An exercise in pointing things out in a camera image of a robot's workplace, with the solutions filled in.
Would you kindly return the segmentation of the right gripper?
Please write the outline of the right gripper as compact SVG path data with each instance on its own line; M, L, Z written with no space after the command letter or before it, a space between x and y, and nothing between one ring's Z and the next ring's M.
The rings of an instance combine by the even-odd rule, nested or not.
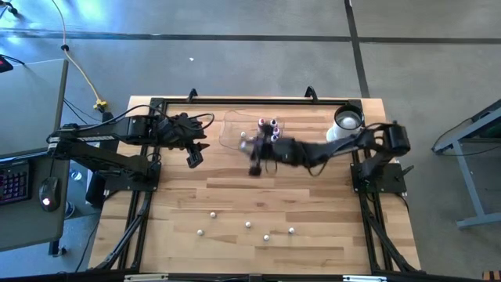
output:
M261 175L261 163L274 161L290 166L303 165L304 152L294 138L259 136L242 138L240 151L250 157L250 176Z

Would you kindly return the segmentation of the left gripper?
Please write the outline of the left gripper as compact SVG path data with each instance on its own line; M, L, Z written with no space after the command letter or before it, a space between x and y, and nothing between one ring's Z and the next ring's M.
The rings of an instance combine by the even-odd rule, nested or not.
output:
M190 117L182 112L173 117L166 117L157 123L155 134L156 145L169 150L186 150L189 168L195 168L203 162L201 151L207 149L208 143L196 143L198 139L206 139L202 122L197 117Z

